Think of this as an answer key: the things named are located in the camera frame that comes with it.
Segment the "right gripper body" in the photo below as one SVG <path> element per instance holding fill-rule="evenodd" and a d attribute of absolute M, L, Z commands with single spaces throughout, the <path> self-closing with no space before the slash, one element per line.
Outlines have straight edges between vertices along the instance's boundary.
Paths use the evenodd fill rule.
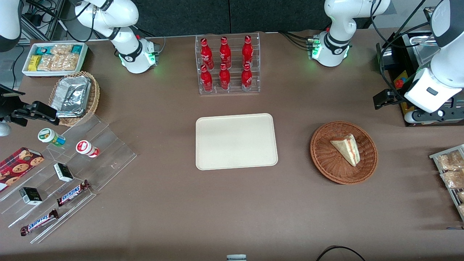
<path fill-rule="evenodd" d="M 24 108 L 24 102 L 19 98 L 24 92 L 15 91 L 9 87 L 0 85 L 0 117 L 1 121 L 12 122 L 11 118 L 17 110 Z"/>

